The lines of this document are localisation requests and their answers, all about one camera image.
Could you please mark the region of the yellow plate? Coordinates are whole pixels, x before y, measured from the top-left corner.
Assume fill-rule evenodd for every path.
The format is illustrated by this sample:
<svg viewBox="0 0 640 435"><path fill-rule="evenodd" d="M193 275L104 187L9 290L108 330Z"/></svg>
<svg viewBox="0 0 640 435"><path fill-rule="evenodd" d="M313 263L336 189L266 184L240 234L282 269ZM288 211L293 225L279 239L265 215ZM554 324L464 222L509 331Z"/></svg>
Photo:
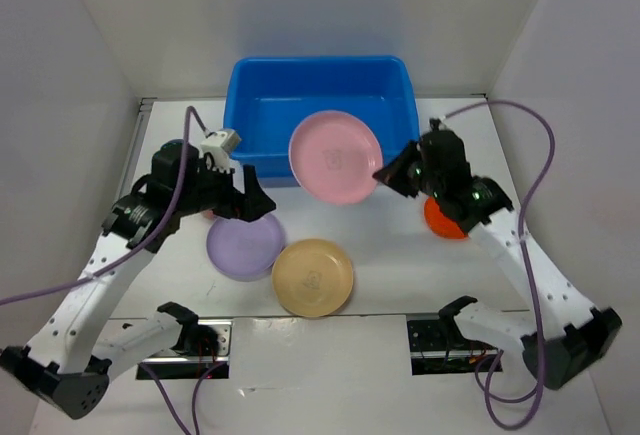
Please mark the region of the yellow plate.
<svg viewBox="0 0 640 435"><path fill-rule="evenodd" d="M271 272L279 304L305 318L339 311L351 296L354 267L339 245L324 239L304 239L287 246Z"/></svg>

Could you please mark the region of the purple plate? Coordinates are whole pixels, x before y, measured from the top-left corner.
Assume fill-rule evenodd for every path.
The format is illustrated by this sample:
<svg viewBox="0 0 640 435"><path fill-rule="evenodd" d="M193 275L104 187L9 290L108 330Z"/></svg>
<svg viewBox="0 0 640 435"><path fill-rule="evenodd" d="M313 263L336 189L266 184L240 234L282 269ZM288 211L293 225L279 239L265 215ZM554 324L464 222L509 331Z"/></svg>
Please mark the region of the purple plate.
<svg viewBox="0 0 640 435"><path fill-rule="evenodd" d="M206 238L212 265L222 275L240 282L268 276L285 245L284 228L272 214L254 222L216 219Z"/></svg>

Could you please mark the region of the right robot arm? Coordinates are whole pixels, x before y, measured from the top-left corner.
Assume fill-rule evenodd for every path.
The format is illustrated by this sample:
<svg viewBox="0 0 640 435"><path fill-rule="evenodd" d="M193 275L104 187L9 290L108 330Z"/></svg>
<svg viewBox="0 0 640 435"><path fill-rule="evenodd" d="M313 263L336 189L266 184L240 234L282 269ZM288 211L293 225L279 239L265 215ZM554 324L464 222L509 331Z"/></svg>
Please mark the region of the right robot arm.
<svg viewBox="0 0 640 435"><path fill-rule="evenodd" d="M450 348L468 340L521 355L528 371L558 390L599 361L622 327L612 308L598 309L561 273L527 233L499 184L475 175L463 141L451 130L434 129L410 141L373 175L394 192L428 195L441 213L497 264L529 305L528 322L462 296L438 313L438 335Z"/></svg>

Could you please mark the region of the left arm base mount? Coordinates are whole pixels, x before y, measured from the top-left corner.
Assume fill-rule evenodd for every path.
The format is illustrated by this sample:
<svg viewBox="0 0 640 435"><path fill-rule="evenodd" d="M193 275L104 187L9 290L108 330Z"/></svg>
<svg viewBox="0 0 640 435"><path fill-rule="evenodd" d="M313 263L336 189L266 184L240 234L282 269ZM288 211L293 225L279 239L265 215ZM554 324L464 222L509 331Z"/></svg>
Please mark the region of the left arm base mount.
<svg viewBox="0 0 640 435"><path fill-rule="evenodd" d="M150 368L162 381L196 381L215 364L218 366L206 375L207 379L227 379L231 354L231 319L201 319L202 334L195 342L190 342L183 351L164 349L145 359L143 364Z"/></svg>

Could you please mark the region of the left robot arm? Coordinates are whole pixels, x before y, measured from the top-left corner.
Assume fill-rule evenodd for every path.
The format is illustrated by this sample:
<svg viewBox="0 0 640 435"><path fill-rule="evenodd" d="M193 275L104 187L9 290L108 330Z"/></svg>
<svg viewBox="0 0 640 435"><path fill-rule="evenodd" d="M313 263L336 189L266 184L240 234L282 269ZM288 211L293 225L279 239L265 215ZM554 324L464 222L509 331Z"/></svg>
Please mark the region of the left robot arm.
<svg viewBox="0 0 640 435"><path fill-rule="evenodd" d="M150 172L112 206L83 274L45 326L25 345L2 350L2 370L78 420L97 406L113 380L151 355L163 350L184 355L199 345L216 350L212 329L175 302L160 305L150 318L111 340L100 334L182 218L211 211L254 222L275 210L254 166L244 166L244 188L235 188L229 154L186 142L168 142L156 151Z"/></svg>

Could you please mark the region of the pink plate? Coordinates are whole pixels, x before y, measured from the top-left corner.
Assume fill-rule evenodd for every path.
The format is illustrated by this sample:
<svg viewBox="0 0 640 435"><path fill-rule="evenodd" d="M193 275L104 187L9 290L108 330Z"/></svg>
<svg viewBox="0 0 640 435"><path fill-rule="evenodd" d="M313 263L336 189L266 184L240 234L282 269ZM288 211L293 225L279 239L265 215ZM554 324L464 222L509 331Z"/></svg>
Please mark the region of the pink plate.
<svg viewBox="0 0 640 435"><path fill-rule="evenodd" d="M298 184L314 198L357 204L375 190L374 172L383 166L372 130L346 112L326 110L306 117L294 129L288 158Z"/></svg>

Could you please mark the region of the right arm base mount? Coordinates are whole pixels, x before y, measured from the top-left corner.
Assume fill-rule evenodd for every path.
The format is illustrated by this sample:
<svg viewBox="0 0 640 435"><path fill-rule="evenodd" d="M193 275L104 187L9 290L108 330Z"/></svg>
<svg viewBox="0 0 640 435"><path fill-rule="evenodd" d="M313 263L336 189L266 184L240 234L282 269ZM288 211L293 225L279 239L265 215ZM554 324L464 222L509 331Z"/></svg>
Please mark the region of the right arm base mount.
<svg viewBox="0 0 640 435"><path fill-rule="evenodd" d="M436 315L408 316L407 337L413 376L486 372L497 349L456 335Z"/></svg>

